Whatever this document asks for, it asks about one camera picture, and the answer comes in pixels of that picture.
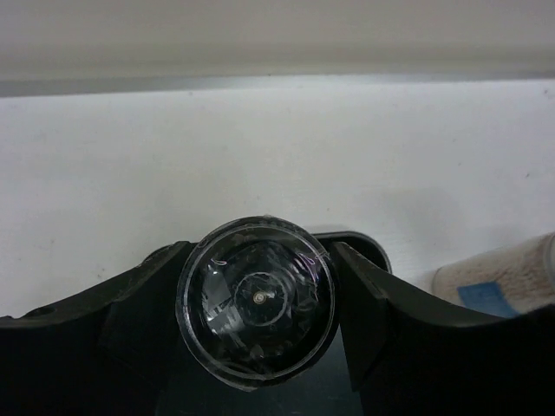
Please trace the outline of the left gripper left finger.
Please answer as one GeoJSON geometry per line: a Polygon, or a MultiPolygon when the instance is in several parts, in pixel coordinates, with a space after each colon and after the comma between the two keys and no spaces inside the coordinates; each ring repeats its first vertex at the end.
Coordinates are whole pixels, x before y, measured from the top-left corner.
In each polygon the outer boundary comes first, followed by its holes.
{"type": "Polygon", "coordinates": [[[154,415],[180,338],[180,273],[194,245],[162,247],[76,295],[1,319],[3,415],[154,415]]]}

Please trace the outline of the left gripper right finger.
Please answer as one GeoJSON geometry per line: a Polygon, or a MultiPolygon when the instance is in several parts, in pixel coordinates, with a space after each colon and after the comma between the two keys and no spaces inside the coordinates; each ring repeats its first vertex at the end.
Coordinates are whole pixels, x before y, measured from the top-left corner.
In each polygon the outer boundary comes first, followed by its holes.
{"type": "Polygon", "coordinates": [[[367,415],[551,415],[554,308],[513,318],[453,305],[330,250],[351,386],[367,415]]]}

